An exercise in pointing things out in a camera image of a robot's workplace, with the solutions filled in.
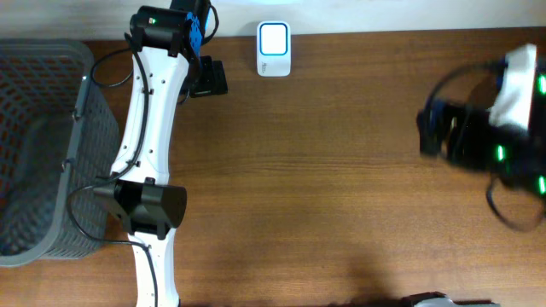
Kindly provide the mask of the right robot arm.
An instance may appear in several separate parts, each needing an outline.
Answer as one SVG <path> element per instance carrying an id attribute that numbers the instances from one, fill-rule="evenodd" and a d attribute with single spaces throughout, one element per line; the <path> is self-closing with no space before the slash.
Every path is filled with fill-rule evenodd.
<path id="1" fill-rule="evenodd" d="M 498 94 L 491 107 L 442 100 L 439 92 L 472 72 L 496 75 Z M 487 172 L 485 198 L 496 218 L 509 229 L 528 232 L 540 226 L 505 217 L 494 201 L 498 182 L 545 199 L 545 61 L 535 55 L 504 56 L 458 67 L 433 87 L 416 115 L 421 155 L 441 158 L 468 171 Z"/>

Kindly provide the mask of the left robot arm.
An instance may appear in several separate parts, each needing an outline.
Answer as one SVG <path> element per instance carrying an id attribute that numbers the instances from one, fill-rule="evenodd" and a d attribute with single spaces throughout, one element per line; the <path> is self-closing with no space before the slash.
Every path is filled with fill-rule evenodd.
<path id="1" fill-rule="evenodd" d="M 209 1 L 173 1 L 166 9 L 142 6 L 125 35 L 132 56 L 128 117 L 110 175 L 95 195 L 105 201 L 128 235 L 136 265 L 137 305 L 179 306 L 174 243 L 187 206 L 187 191 L 172 186 L 171 131 L 181 97 L 222 95 L 218 63 L 200 49 L 218 22 Z"/>

